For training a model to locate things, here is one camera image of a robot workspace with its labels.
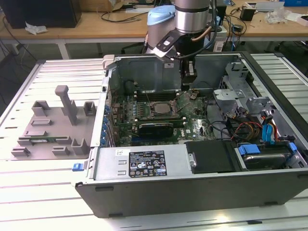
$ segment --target workbench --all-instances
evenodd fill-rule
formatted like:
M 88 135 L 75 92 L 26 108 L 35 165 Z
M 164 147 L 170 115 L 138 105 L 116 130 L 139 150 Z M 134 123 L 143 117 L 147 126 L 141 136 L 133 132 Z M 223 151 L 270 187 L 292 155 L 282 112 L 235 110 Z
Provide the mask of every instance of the workbench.
M 235 6 L 227 7 L 227 14 L 238 7 L 244 5 L 246 0 L 234 0 Z M 308 7 L 285 7 L 293 13 L 308 14 Z M 236 12 L 234 16 L 240 17 L 241 12 Z M 293 21 L 287 23 L 269 24 L 265 20 L 266 13 L 258 12 L 254 15 L 251 22 L 245 21 L 247 31 L 241 36 L 241 41 L 306 41 L 308 40 L 308 27 Z M 236 18 L 231 18 L 234 24 L 244 24 Z M 228 23 L 224 20 L 225 28 L 228 28 Z
M 305 77 L 283 57 L 274 54 L 253 57 L 296 110 L 308 120 L 308 82 Z M 1 230 L 54 231 L 71 227 L 104 231 L 167 228 L 168 231 L 271 231 L 308 228 L 307 190 L 285 205 L 99 219 L 74 188 L 74 183 L 84 176 L 85 171 L 73 172 L 71 168 L 73 164 L 85 160 L 10 161 L 11 149 L 33 115 L 33 103 L 46 100 L 50 107 L 62 106 L 59 97 L 54 94 L 57 85 L 70 88 L 69 97 L 75 100 L 76 106 L 82 106 L 89 100 L 98 105 L 104 72 L 102 62 L 103 59 L 86 59 L 36 64 L 0 117 Z M 254 84 L 266 96 L 262 85 Z
M 97 43 L 98 53 L 102 53 L 100 43 L 143 42 L 147 33 L 147 14 L 141 15 L 140 21 L 132 23 L 109 23 L 100 19 L 95 12 L 83 12 L 75 28 L 47 28 L 48 32 L 32 35 L 25 29 L 12 29 L 11 33 L 23 44 L 57 44 L 63 59 L 70 59 L 67 44 Z M 110 20 L 123 20 L 137 13 L 116 12 L 110 14 Z M 0 17 L 0 39 L 4 44 L 17 42 L 5 29 Z

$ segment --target desk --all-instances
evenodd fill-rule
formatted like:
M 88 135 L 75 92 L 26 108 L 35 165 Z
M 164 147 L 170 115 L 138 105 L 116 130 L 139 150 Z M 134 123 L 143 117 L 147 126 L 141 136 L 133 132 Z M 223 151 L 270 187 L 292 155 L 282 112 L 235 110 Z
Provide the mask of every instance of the desk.
M 110 19 L 121 20 L 134 13 L 117 12 L 110 14 Z M 12 29 L 12 34 L 23 44 L 57 44 L 63 59 L 70 59 L 66 48 L 68 43 L 97 43 L 105 42 L 143 42 L 147 32 L 147 14 L 140 16 L 140 21 L 132 23 L 109 23 L 100 19 L 95 13 L 82 13 L 82 17 L 75 28 L 47 28 L 48 32 L 32 35 L 24 29 Z M 5 44 L 17 43 L 4 28 L 2 17 L 0 20 L 0 38 Z
M 235 6 L 227 7 L 227 14 L 237 7 L 241 7 L 246 0 L 234 0 Z M 308 7 L 286 7 L 294 13 L 307 14 Z M 234 16 L 240 17 L 241 12 L 236 12 Z M 308 40 L 308 27 L 302 26 L 296 22 L 287 21 L 287 23 L 269 24 L 265 20 L 266 13 L 257 13 L 251 22 L 246 22 L 247 31 L 241 36 L 241 41 L 302 41 Z M 232 18 L 235 24 L 244 25 L 236 18 Z M 225 28 L 228 28 L 227 22 L 224 22 Z

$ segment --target floor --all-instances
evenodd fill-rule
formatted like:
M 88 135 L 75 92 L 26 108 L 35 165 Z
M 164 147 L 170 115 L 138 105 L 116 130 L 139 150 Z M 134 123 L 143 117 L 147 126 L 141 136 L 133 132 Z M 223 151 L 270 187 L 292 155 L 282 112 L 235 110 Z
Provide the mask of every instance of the floor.
M 103 54 L 120 54 L 121 48 L 127 46 L 127 43 L 108 43 L 102 44 Z M 267 42 L 246 42 L 237 48 L 238 51 L 248 51 L 249 53 L 264 53 Z M 272 44 L 269 52 L 276 52 L 274 47 L 278 42 Z M 99 58 L 96 44 L 69 44 L 68 46 L 73 59 Z M 140 52 L 140 47 L 126 50 L 126 53 L 135 54 Z M 61 59 L 61 54 L 57 45 L 53 44 L 31 44 L 28 50 L 41 60 Z M 228 44 L 225 51 L 230 51 L 231 46 Z M 294 42 L 285 42 L 280 47 L 280 52 L 284 54 L 301 72 L 306 73 L 308 70 L 308 54 L 305 49 Z M 19 55 L 13 57 L 8 55 L 0 63 L 0 115 L 9 104 L 19 87 L 26 79 L 28 73 L 35 64 L 35 60 L 25 52 L 23 47 L 19 49 Z

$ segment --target warning label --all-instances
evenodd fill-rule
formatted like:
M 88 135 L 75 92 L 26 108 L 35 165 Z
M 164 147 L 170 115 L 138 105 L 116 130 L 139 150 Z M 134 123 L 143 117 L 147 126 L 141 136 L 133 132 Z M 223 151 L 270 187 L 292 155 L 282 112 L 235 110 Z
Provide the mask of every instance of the warning label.
M 160 177 L 167 175 L 164 151 L 129 153 L 129 176 Z

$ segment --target light blue robot joint cap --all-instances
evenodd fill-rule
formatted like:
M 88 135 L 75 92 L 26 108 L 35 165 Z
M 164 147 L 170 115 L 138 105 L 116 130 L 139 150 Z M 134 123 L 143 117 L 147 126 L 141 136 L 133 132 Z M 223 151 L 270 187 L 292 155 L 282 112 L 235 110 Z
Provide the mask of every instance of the light blue robot joint cap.
M 149 11 L 148 26 L 154 26 L 168 21 L 175 16 L 175 6 L 158 6 Z

